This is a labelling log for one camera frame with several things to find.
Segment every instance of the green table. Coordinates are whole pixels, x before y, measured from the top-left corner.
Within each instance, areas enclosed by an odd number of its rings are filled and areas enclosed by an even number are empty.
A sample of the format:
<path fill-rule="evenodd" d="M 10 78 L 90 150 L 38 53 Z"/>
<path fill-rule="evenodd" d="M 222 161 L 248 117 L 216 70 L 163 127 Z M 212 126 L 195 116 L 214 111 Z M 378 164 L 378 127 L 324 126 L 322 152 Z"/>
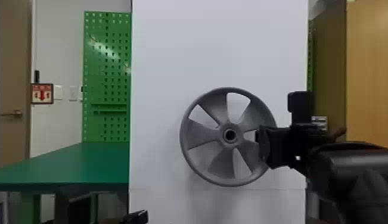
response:
<path fill-rule="evenodd" d="M 19 223 L 40 221 L 41 194 L 78 186 L 128 191 L 129 143 L 79 143 L 0 169 L 0 191 L 21 192 Z"/>

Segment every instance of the robotic arm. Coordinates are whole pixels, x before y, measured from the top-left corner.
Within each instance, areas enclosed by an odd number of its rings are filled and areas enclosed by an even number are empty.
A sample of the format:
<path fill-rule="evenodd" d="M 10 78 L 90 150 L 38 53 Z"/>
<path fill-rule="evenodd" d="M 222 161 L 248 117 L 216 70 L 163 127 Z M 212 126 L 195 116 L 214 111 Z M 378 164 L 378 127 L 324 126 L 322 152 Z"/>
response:
<path fill-rule="evenodd" d="M 346 224 L 388 224 L 388 149 L 364 142 L 336 142 L 311 123 L 311 96 L 288 96 L 293 124 L 260 127 L 257 142 L 270 148 L 272 169 L 289 166 L 305 175 L 311 189 L 333 202 Z"/>

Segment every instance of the center hole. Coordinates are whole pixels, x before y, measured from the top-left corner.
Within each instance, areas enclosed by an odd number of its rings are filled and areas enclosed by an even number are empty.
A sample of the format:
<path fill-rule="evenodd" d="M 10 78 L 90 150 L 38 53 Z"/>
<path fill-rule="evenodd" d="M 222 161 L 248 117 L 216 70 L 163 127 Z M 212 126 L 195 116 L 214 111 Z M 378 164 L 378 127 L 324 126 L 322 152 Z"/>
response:
<path fill-rule="evenodd" d="M 235 133 L 234 130 L 226 130 L 226 132 L 224 133 L 224 138 L 227 140 L 227 141 L 234 141 L 237 137 L 237 134 Z"/>

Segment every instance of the wooden cabinet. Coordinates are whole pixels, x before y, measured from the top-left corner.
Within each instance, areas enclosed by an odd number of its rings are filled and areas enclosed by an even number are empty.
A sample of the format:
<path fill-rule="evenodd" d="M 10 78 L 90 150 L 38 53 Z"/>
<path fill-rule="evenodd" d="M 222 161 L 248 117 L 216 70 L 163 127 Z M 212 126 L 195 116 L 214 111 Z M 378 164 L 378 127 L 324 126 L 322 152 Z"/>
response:
<path fill-rule="evenodd" d="M 341 0 L 313 20 L 315 114 L 341 140 L 388 147 L 388 0 Z M 340 223 L 321 203 L 320 218 Z"/>

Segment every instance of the green pegboard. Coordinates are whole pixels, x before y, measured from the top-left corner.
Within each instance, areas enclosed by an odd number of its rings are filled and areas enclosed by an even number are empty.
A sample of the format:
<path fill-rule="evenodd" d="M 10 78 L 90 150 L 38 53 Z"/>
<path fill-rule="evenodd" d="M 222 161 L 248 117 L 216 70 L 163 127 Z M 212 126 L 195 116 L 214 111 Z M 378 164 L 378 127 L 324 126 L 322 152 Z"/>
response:
<path fill-rule="evenodd" d="M 83 142 L 129 142 L 131 14 L 84 16 Z"/>
<path fill-rule="evenodd" d="M 307 80 L 307 89 L 308 91 L 313 91 L 313 76 L 315 73 L 314 70 L 314 26 L 313 21 L 309 20 L 309 30 L 308 30 L 308 80 Z"/>

